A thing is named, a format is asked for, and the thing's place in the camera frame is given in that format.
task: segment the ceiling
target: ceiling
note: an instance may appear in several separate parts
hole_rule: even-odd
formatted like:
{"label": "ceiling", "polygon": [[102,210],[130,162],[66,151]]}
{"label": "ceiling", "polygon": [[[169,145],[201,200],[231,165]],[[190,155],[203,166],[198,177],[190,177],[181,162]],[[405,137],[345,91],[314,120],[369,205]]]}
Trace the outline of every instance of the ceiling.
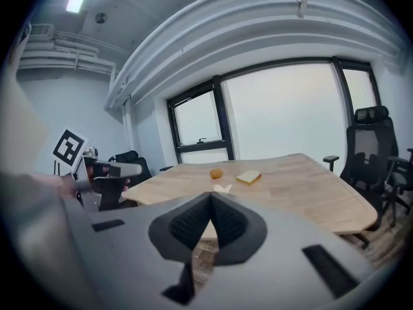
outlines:
{"label": "ceiling", "polygon": [[[196,0],[85,0],[78,14],[66,11],[68,0],[42,0],[31,22],[51,23],[55,30],[104,41],[120,50],[102,49],[100,58],[120,69],[136,46],[174,12]],[[103,24],[96,14],[106,13]]]}

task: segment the black rubber pad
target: black rubber pad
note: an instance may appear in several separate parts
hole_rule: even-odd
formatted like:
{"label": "black rubber pad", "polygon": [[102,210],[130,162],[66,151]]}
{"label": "black rubber pad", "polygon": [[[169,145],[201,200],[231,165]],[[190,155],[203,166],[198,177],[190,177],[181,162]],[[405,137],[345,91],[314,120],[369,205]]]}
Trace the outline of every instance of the black rubber pad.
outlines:
{"label": "black rubber pad", "polygon": [[123,220],[108,220],[107,222],[92,224],[92,227],[93,227],[93,230],[95,230],[95,232],[101,232],[101,231],[109,230],[109,229],[112,229],[114,227],[117,227],[123,224],[125,224]]}
{"label": "black rubber pad", "polygon": [[313,245],[303,252],[336,298],[357,286],[355,279],[322,246]]}

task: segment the mesh chair back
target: mesh chair back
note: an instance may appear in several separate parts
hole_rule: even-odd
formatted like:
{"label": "mesh chair back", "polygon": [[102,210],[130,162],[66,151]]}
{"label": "mesh chair back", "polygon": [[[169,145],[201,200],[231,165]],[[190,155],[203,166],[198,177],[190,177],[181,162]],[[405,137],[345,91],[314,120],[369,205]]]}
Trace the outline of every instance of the mesh chair back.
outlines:
{"label": "mesh chair back", "polygon": [[349,127],[347,160],[341,178],[353,186],[362,181],[367,189],[383,183],[391,149],[391,128],[381,123]]}
{"label": "mesh chair back", "polygon": [[391,156],[398,157],[398,156],[399,156],[399,147],[398,147],[398,141],[397,141],[397,139],[396,139],[396,133],[394,133],[394,126],[393,126],[393,121],[392,121],[392,119],[391,119],[390,117],[386,117],[386,118],[383,120],[383,125],[386,126],[386,127],[388,127],[388,128],[390,128],[390,129],[392,130],[392,142],[393,142],[393,145],[392,145],[392,150],[391,150],[390,155],[391,155]]}

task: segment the chair headrest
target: chair headrest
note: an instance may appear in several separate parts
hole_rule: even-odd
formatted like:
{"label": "chair headrest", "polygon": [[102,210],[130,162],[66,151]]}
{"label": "chair headrest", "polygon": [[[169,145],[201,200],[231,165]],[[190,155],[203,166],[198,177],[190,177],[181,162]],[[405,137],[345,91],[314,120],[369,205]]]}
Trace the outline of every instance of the chair headrest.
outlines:
{"label": "chair headrest", "polygon": [[116,161],[120,163],[133,163],[139,157],[139,154],[134,151],[130,150],[128,152],[124,152],[122,154],[115,155]]}
{"label": "chair headrest", "polygon": [[388,116],[388,109],[385,106],[376,106],[357,109],[354,114],[356,124],[380,123]]}

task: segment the chair armrest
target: chair armrest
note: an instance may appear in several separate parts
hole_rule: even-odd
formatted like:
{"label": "chair armrest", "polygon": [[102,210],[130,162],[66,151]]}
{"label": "chair armrest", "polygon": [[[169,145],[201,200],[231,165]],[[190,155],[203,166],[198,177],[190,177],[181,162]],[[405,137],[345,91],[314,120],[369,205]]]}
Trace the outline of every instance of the chair armrest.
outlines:
{"label": "chair armrest", "polygon": [[168,169],[170,169],[170,168],[173,168],[173,167],[174,167],[174,166],[171,165],[170,167],[165,167],[165,168],[159,169],[159,171],[166,171],[166,170],[168,170]]}
{"label": "chair armrest", "polygon": [[413,164],[413,148],[408,148],[407,151],[410,152],[410,159],[408,162]]}
{"label": "chair armrest", "polygon": [[334,170],[334,162],[337,161],[340,157],[335,155],[326,156],[323,158],[323,162],[327,162],[330,164],[330,171],[333,172]]}
{"label": "chair armrest", "polygon": [[387,178],[386,178],[386,183],[389,183],[390,177],[392,177],[392,173],[398,169],[398,167],[407,169],[410,163],[408,160],[405,160],[404,158],[399,158],[397,156],[389,156],[388,160],[392,162],[392,166],[388,172]]}
{"label": "chair armrest", "polygon": [[339,158],[340,158],[339,156],[330,155],[330,156],[324,157],[324,158],[323,158],[323,162],[334,163],[334,162],[337,161]]}
{"label": "chair armrest", "polygon": [[401,191],[408,185],[408,181],[406,179],[405,174],[401,174],[398,172],[392,172],[392,178],[394,180],[394,185],[398,187]]}
{"label": "chair armrest", "polygon": [[408,163],[408,160],[405,160],[404,158],[399,158],[397,156],[389,156],[388,159],[396,163]]}

